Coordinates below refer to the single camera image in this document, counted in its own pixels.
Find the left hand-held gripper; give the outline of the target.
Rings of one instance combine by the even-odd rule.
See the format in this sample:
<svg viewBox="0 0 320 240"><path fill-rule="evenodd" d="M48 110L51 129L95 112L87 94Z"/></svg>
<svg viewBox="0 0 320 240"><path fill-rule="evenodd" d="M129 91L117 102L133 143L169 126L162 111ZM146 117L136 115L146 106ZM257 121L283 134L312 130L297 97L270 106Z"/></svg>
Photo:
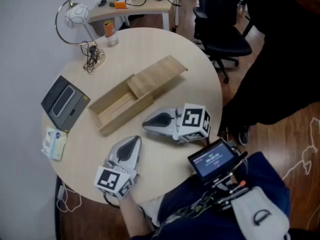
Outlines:
<svg viewBox="0 0 320 240"><path fill-rule="evenodd" d="M137 181L141 145L138 135L114 144L104 164L97 169L94 186L108 196L123 199Z"/></svg>

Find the pale tissue packet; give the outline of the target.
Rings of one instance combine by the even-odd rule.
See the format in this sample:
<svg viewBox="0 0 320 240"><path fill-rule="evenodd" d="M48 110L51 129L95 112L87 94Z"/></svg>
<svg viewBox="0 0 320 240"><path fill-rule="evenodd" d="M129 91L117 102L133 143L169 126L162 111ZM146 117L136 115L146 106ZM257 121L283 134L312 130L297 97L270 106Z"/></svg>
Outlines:
<svg viewBox="0 0 320 240"><path fill-rule="evenodd" d="M51 160L60 161L66 143L66 132L47 126L41 145L41 152Z"/></svg>

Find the person's navy clothing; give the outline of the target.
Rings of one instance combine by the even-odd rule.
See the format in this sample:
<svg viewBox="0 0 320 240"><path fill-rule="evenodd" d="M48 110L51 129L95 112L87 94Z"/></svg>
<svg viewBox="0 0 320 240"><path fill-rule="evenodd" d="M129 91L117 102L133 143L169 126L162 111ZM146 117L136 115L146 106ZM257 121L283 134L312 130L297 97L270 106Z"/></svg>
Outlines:
<svg viewBox="0 0 320 240"><path fill-rule="evenodd" d="M249 188L260 187L286 216L290 215L290 190L261 152L251 155L248 165L234 172ZM214 211L214 191L196 176L168 192L159 207L159 227L131 240L245 240L233 210Z"/></svg>

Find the black monitor mounting rig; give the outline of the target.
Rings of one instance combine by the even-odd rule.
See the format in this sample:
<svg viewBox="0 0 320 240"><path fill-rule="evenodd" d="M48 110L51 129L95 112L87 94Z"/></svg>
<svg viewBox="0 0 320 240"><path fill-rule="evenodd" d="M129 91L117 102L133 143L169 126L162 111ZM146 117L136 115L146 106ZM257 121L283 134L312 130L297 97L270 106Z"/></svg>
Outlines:
<svg viewBox="0 0 320 240"><path fill-rule="evenodd" d="M230 147L233 151L235 151L238 155L240 155L241 157L240 162L226 176L222 176L213 182L205 184L207 187L210 187L214 192L211 200L212 200L212 208L214 208L214 210L216 211L223 211L231 208L232 200L248 192L248 188L246 187L246 182L244 180L236 179L236 169L238 169L240 166L244 166L245 172L246 173L248 172L248 160L247 160L248 153L246 151L243 153L240 153L236 147L234 146L230 146Z"/></svg>

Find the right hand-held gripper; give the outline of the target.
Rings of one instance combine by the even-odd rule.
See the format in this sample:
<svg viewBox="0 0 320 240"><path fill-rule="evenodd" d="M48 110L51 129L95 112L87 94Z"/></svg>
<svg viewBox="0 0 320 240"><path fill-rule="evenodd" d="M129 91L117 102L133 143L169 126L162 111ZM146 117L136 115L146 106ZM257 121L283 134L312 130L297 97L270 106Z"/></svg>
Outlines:
<svg viewBox="0 0 320 240"><path fill-rule="evenodd" d="M211 114L205 106L185 103L183 107L160 107L142 123L153 134L170 137L178 143L209 138Z"/></svg>

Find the person's left forearm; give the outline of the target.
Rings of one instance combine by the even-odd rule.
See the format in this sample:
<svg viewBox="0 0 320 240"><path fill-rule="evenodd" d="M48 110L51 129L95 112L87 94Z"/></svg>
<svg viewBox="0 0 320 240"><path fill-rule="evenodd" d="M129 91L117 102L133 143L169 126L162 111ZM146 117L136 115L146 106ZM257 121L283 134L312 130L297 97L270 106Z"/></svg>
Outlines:
<svg viewBox="0 0 320 240"><path fill-rule="evenodd" d="M131 240L151 240L155 228L130 194L118 200L118 205Z"/></svg>

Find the glass jar orange lid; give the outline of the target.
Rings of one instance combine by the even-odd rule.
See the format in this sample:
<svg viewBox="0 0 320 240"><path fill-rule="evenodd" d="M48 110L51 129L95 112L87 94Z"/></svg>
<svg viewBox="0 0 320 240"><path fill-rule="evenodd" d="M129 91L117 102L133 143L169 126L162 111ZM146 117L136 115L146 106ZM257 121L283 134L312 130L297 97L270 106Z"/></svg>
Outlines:
<svg viewBox="0 0 320 240"><path fill-rule="evenodd" d="M117 32L115 29L115 24L113 20L107 20L103 23L103 28L105 31L105 37L107 40L107 45L109 47L114 47L119 43Z"/></svg>

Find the black office chair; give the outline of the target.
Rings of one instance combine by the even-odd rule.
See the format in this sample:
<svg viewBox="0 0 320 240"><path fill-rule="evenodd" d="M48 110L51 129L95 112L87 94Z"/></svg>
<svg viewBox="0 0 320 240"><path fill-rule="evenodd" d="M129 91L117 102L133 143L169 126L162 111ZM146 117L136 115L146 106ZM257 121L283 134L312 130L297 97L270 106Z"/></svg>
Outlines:
<svg viewBox="0 0 320 240"><path fill-rule="evenodd" d="M252 53L245 37L237 30L237 10L239 0L198 0L199 6L193 8L195 15L194 38L200 40L203 52L210 61L217 62L224 74L224 83L229 82L222 60L235 62L235 57Z"/></svg>

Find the light wooden desk white legs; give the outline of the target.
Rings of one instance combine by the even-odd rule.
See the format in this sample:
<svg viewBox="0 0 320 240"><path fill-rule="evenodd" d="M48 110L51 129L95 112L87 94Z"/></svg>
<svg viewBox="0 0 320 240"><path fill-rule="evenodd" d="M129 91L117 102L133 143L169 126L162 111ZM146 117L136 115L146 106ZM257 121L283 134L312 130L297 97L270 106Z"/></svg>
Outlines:
<svg viewBox="0 0 320 240"><path fill-rule="evenodd" d="M130 0L129 8L115 8L108 4L95 7L90 11L89 23L96 21L122 18L129 26L128 16L131 15L161 15L163 29L171 31L179 26L179 9L174 6L178 0Z"/></svg>

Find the wooden box with sliding lid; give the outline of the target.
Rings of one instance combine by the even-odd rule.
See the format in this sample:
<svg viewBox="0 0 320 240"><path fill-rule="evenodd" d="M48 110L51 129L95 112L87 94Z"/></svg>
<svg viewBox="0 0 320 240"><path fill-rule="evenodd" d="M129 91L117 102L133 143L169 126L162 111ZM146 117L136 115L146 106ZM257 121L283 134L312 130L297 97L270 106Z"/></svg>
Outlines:
<svg viewBox="0 0 320 240"><path fill-rule="evenodd" d="M107 137L153 104L151 91L139 86L132 74L89 107L99 133Z"/></svg>

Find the small chest-mounted monitor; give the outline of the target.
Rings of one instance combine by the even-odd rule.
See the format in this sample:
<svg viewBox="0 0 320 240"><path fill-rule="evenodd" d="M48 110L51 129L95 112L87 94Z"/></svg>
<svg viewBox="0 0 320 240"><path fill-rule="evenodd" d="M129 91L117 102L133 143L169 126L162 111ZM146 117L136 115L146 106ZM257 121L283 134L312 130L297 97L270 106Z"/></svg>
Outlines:
<svg viewBox="0 0 320 240"><path fill-rule="evenodd" d="M241 156L220 138L190 155L188 161L202 183L207 185L229 174L241 161Z"/></svg>

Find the black phone packaging box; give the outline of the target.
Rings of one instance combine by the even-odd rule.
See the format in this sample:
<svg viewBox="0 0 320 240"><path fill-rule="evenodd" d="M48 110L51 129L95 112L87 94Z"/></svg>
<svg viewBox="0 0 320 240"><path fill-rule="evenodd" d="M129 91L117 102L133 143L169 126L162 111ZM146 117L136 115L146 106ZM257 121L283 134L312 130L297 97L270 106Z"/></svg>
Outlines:
<svg viewBox="0 0 320 240"><path fill-rule="evenodd" d="M70 132L91 99L63 76L59 76L51 86L41 106L61 131Z"/></svg>

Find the globe desk lamp metal arc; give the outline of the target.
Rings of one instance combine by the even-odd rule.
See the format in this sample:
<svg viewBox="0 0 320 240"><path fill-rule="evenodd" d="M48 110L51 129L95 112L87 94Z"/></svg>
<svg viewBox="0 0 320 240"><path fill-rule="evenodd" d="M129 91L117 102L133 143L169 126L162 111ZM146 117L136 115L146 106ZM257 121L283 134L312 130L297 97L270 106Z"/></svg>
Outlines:
<svg viewBox="0 0 320 240"><path fill-rule="evenodd" d="M58 17L61 10L65 6L68 6L68 10L65 12L63 17L65 25L70 29L75 29L77 27L83 26L87 30L91 40L84 40L82 42L70 42L61 35L58 28ZM90 19L90 10L88 9L87 5L83 3L73 2L73 0L67 0L57 10L57 13L54 19L54 27L55 27L57 36L65 44L80 47L81 53L85 57L85 64L83 66L83 69L88 74L92 74L95 69L97 69L104 63L106 59L106 53L102 48L99 48L98 43L95 40L93 40L93 38L91 37L91 34L87 29L86 24L89 21L89 19Z"/></svg>

